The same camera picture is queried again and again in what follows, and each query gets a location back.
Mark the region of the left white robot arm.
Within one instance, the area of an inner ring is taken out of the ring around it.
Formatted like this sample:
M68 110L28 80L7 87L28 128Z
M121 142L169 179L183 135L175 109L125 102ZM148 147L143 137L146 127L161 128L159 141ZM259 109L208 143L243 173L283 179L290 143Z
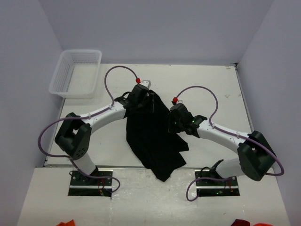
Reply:
M127 97L118 97L113 104L91 113L70 113L63 121L55 143L82 172L81 179L87 185L93 185L98 179L96 165L87 153L91 135L111 122L146 110L150 87L150 81L142 81L134 86Z

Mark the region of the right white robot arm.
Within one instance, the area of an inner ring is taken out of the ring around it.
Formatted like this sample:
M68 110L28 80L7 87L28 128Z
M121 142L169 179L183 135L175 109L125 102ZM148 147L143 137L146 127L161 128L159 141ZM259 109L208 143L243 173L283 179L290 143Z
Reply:
M184 132L210 140L237 154L237 158L221 159L209 168L205 176L215 185L222 184L227 178L243 175L261 181L276 162L275 153L262 133L224 132L224 127L217 129L205 116L193 116L182 103L171 107L168 129L172 133Z

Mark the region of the black t shirt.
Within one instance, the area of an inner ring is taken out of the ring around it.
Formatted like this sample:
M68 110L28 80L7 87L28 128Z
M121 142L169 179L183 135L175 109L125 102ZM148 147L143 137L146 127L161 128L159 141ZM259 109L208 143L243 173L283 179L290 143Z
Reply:
M142 165L165 182L172 172L186 164L181 152L188 143L168 131L169 109L154 91L148 96L150 110L127 117L126 141Z

